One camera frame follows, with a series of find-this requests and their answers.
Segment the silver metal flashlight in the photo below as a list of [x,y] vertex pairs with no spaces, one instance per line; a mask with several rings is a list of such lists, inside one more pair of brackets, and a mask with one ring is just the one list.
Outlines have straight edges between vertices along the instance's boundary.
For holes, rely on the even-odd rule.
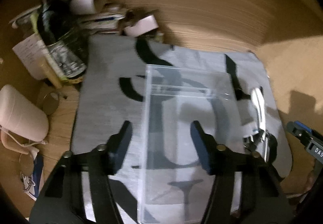
[[259,146],[262,146],[263,159],[266,163],[272,164],[277,158],[277,139],[267,130],[260,129],[254,135],[244,137],[243,143],[244,148],[249,152],[255,152]]

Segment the clear acrylic storage box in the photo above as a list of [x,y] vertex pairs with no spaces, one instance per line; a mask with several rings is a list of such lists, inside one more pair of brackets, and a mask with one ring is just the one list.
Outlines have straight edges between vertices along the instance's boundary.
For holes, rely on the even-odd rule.
[[138,184],[139,223],[197,223],[214,177],[201,167],[190,127],[242,152],[237,101],[227,73],[148,65]]

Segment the white handheld foot file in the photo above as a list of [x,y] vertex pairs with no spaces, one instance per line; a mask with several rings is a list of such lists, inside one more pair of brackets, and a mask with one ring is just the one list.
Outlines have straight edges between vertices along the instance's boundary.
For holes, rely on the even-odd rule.
[[251,90],[251,101],[257,111],[258,117],[258,131],[260,136],[264,139],[266,133],[266,121],[265,121],[265,102],[264,97],[259,88],[253,88]]

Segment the grey rug with black letters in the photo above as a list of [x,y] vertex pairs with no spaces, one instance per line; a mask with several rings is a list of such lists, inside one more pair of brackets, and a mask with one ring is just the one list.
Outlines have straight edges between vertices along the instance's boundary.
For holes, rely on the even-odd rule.
[[[291,171],[292,155],[279,118],[267,72],[252,53],[211,53],[170,47],[143,38],[95,35],[81,88],[71,149],[90,155],[83,175],[86,206],[98,223],[139,223],[138,184],[142,158],[142,122],[148,65],[227,73],[240,116],[242,152],[216,142],[215,175],[202,219],[197,223],[288,223],[293,214],[280,181]],[[263,159],[262,146],[244,148],[243,138],[258,132],[251,90],[265,102],[266,130],[278,142],[277,158]],[[115,175],[108,175],[107,142],[124,121],[132,138]]]

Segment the round mirror glasses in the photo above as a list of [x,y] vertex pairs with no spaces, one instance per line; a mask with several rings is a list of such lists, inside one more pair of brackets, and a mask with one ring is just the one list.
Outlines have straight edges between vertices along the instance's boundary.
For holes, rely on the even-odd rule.
[[52,115],[60,103],[60,94],[56,91],[48,93],[41,104],[41,110],[47,115]]

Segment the white cylindrical speaker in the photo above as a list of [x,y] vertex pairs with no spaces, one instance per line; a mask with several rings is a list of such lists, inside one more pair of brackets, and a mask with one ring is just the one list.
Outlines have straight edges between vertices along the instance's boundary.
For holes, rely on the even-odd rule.
[[1,89],[1,126],[34,142],[49,131],[47,115],[10,84]]

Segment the stack of papers and booklets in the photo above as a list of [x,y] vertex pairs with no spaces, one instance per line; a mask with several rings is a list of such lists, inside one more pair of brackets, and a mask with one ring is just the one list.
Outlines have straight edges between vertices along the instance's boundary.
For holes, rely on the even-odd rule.
[[127,11],[123,5],[106,4],[97,14],[79,17],[77,24],[82,30],[93,33],[119,33],[120,22],[125,18]]

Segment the pink tape roll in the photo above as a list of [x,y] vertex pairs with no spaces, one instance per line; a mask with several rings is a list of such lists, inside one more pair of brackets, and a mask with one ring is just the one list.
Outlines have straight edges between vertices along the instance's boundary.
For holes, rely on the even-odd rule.
[[153,15],[149,15],[143,19],[140,19],[133,26],[125,27],[124,32],[126,36],[138,37],[152,30],[156,30],[157,28],[159,28],[159,26],[155,17]]

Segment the white note card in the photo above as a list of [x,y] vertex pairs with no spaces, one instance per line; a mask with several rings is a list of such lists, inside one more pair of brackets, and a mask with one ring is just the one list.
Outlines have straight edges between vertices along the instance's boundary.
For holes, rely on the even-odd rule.
[[46,63],[44,50],[45,45],[37,34],[30,35],[13,47],[13,52],[36,80],[48,78],[50,68]]

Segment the white paper cup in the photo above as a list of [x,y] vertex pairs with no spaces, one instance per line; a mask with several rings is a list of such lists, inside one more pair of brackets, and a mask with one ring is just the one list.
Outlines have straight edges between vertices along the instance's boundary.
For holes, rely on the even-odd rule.
[[92,15],[96,13],[95,0],[71,0],[71,11],[76,15]]

